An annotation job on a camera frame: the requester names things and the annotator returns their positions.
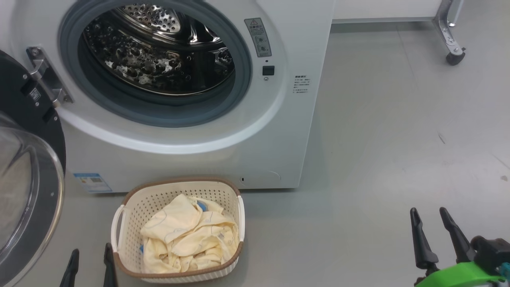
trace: yellow cloth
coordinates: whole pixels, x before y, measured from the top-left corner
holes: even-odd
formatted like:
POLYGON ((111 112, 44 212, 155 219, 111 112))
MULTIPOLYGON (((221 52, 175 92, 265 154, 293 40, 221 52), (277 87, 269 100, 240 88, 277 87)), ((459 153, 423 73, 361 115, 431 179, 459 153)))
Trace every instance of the yellow cloth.
POLYGON ((238 227, 214 201, 177 196, 154 214, 143 236, 143 272, 177 273, 219 266, 239 245, 238 227), (207 206, 207 211, 197 204, 207 206))

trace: door hinge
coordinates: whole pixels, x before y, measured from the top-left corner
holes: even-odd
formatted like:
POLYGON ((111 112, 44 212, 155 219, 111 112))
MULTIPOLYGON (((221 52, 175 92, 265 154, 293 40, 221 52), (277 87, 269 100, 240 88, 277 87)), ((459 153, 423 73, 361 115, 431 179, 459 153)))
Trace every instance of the door hinge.
POLYGON ((73 99, 50 65, 43 49, 37 46, 28 47, 27 54, 34 66, 34 70, 30 72, 30 75, 48 94, 53 106, 59 107, 64 103, 73 103, 73 99))

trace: warning label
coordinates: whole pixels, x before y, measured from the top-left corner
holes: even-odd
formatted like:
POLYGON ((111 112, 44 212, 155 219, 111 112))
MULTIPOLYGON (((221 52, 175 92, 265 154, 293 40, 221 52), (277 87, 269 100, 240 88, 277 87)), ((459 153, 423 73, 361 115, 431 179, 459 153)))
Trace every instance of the warning label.
POLYGON ((257 57, 271 56, 271 46, 267 38, 266 29, 260 18, 244 19, 244 23, 250 31, 251 39, 257 50, 257 57))
POLYGON ((82 187, 90 193, 111 193, 112 189, 99 174, 74 174, 82 187))
POLYGON ((308 86, 310 86, 310 78, 306 75, 294 76, 292 93, 308 93, 308 86))

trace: white plastic basket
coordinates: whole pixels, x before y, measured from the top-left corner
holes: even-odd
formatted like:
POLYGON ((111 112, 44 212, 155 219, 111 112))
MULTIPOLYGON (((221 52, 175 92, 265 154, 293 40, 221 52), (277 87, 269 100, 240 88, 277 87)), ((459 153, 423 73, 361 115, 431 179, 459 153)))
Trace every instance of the white plastic basket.
POLYGON ((239 190, 230 182, 217 178, 171 180, 149 183, 132 190, 117 209, 113 217, 111 241, 115 264, 126 274, 152 283, 185 283, 219 278, 230 273, 239 260, 244 242, 244 204, 239 190), (183 273, 147 274, 142 273, 143 239, 140 229, 160 209, 176 196, 199 197, 217 202, 234 217, 239 226, 239 247, 226 263, 203 270, 183 273), (120 234, 117 240, 117 224, 120 234))

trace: floor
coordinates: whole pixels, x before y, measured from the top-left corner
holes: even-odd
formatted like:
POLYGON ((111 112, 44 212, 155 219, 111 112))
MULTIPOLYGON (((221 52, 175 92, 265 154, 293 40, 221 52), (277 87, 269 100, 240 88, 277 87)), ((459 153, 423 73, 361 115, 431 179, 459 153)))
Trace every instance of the floor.
MULTIPOLYGON (((460 65, 428 23, 331 30, 300 188, 243 193, 247 241, 227 277, 187 286, 412 286, 409 209, 439 268, 455 254, 439 208, 467 238, 510 238, 510 2, 466 0, 460 65)), ((67 178, 55 235, 17 285, 58 286, 79 248, 76 286, 102 286, 122 196, 67 178)), ((118 272, 121 287, 151 286, 118 272)))

